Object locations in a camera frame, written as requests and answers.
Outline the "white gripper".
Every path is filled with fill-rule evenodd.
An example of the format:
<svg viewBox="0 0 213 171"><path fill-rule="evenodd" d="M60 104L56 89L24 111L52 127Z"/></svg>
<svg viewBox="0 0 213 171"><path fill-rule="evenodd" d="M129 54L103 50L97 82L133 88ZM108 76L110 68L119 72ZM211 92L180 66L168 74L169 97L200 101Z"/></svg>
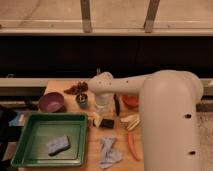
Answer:
<svg viewBox="0 0 213 171"><path fill-rule="evenodd" d="M95 94L95 110L97 113L103 114L109 111L110 102L112 99L111 93ZM96 112L93 113L93 125L99 127L101 124L101 116Z"/></svg>

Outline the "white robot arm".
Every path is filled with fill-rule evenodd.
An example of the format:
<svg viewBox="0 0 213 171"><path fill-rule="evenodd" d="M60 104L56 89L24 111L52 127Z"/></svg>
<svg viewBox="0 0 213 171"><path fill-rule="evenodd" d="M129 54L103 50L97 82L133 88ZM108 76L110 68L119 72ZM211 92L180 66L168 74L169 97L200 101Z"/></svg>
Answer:
<svg viewBox="0 0 213 171"><path fill-rule="evenodd" d="M88 86L99 106L108 93L139 97L144 171L201 171L196 104L204 88L195 74L161 70L116 79L103 72Z"/></svg>

